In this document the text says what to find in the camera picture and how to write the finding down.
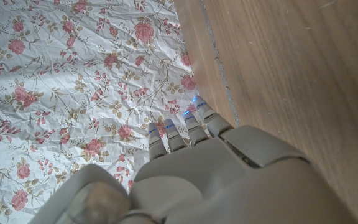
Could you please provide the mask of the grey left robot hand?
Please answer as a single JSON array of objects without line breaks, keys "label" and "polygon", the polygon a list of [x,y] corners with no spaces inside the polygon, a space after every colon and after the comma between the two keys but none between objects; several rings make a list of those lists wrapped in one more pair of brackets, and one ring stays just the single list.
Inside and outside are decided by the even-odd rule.
[{"label": "grey left robot hand", "polygon": [[199,96],[184,113],[191,144],[170,119],[149,123],[150,161],[130,191],[95,164],[80,169],[33,223],[356,223],[306,156],[253,126],[232,127]]}]

